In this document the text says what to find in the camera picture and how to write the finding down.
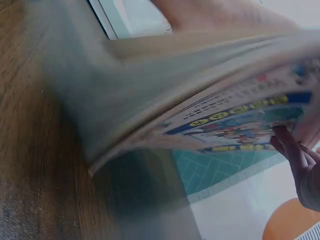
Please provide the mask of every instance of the table surface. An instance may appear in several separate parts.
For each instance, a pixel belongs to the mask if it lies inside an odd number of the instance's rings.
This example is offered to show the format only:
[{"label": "table surface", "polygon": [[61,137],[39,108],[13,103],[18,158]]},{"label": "table surface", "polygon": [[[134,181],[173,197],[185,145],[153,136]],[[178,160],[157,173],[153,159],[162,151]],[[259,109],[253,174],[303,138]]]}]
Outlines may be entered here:
[{"label": "table surface", "polygon": [[170,152],[130,153],[92,180],[46,87],[53,39],[92,65],[114,64],[87,1],[2,0],[0,36],[0,238],[200,239]]}]

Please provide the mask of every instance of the colorful printed page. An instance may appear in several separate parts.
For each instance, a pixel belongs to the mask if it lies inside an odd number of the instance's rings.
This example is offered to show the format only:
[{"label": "colorful printed page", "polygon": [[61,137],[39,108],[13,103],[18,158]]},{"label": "colorful printed page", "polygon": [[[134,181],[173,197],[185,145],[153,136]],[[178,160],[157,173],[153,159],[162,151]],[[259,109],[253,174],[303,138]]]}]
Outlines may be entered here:
[{"label": "colorful printed page", "polygon": [[[192,104],[141,135],[132,145],[208,154],[273,150],[269,144],[273,127],[286,126],[296,134],[297,129],[315,124],[310,116],[316,119],[313,108],[318,98],[315,90],[319,88],[319,72],[318,59],[304,60],[209,95],[201,92],[192,98]],[[296,137],[305,142],[305,135],[304,132]]]}]

